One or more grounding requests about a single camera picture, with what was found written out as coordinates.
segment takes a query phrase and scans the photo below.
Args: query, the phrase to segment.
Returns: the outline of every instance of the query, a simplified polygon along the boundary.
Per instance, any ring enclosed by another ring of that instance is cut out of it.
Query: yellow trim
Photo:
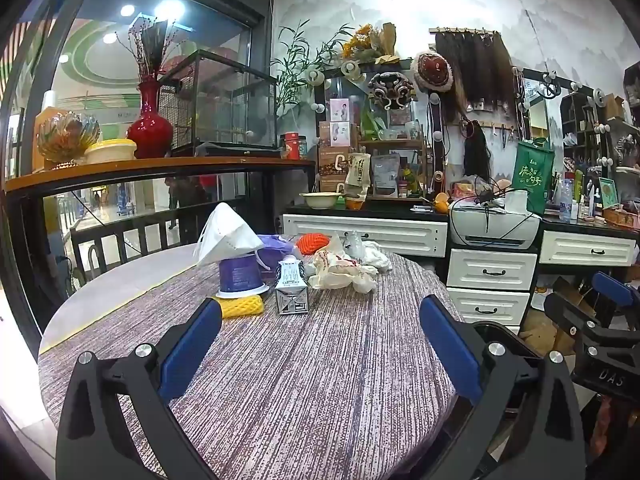
[[[51,350],[54,346],[58,346],[60,343],[65,342],[67,339],[69,339],[70,337],[75,336],[76,334],[82,332],[82,330],[84,330],[85,328],[88,328],[89,326],[91,326],[92,324],[94,324],[96,321],[100,321],[103,317],[108,316],[109,314],[111,314],[112,312],[115,312],[116,310],[118,310],[119,308],[125,306],[127,303],[130,303],[133,300],[136,300],[137,298],[139,298],[140,296],[142,296],[143,294],[148,293],[150,290],[153,290],[154,288],[156,288],[157,286],[162,285],[163,283],[168,282],[170,279],[175,278],[176,276],[182,274],[183,272],[191,269],[192,267],[195,267],[196,264],[190,265],[189,267],[180,270],[179,272],[176,272],[175,274],[172,274],[171,276],[169,276],[167,279],[162,280],[162,282],[157,283],[156,285],[153,285],[151,287],[149,287],[147,290],[143,290],[142,292],[140,292],[139,294],[137,294],[136,296],[134,296],[133,298],[131,298],[130,300],[125,301],[124,303],[121,303],[120,305],[112,308],[111,310],[109,310],[108,312],[103,313],[100,317],[97,317],[96,319],[94,319],[93,321],[87,323],[86,325],[83,325],[81,327],[78,327],[78,329],[76,329],[74,332],[64,336],[62,339],[60,339],[59,341],[56,341],[55,343],[47,346],[46,348],[44,348],[43,350],[39,350],[38,351],[38,357],[40,357],[41,355],[43,355],[45,352],[48,352],[49,350]]]
[[[109,140],[101,140],[100,142],[96,142],[95,144],[92,144],[86,150],[84,150],[84,152],[89,153],[89,152],[92,152],[93,150],[97,150],[105,146],[113,146],[113,145],[132,146],[132,147],[138,146],[133,140],[130,140],[130,139],[109,139]]]

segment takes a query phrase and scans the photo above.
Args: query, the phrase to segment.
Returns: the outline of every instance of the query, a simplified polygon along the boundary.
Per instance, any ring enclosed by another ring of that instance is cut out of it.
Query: green circular ceiling design
[[[61,63],[62,72],[76,82],[98,88],[130,89],[137,86],[139,83],[137,77],[126,79],[105,77],[93,72],[87,65],[86,59],[89,49],[101,41],[107,32],[112,31],[113,23],[90,21],[79,27],[66,39],[63,53],[69,56],[69,61]],[[130,56],[130,53],[126,52],[123,46],[119,45],[119,47]],[[188,56],[196,48],[193,41],[185,41],[176,50],[178,53]]]

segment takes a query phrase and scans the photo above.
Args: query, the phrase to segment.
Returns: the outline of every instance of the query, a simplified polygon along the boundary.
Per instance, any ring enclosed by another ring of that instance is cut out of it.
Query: striped tablecloth
[[[390,257],[373,293],[312,290],[308,315],[283,317],[269,293],[260,316],[223,321],[170,405],[221,480],[380,479],[430,444],[454,392],[418,306],[436,294],[461,318],[435,274]],[[113,358],[156,343],[218,283],[217,265],[186,270],[44,352],[40,388],[53,422],[80,353]],[[161,472],[128,397],[121,404],[144,463]]]

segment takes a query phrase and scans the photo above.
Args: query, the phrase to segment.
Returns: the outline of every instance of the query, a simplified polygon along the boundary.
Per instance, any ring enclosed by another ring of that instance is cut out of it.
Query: green picture frame
[[[608,209],[620,203],[616,192],[616,183],[610,178],[600,179],[600,196],[602,197],[603,209]]]

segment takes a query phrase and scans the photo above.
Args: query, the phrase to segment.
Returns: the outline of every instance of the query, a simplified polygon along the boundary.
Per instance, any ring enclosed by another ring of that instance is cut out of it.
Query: water bottle
[[[574,199],[574,181],[566,178],[560,187],[560,220],[571,221],[571,204]]]

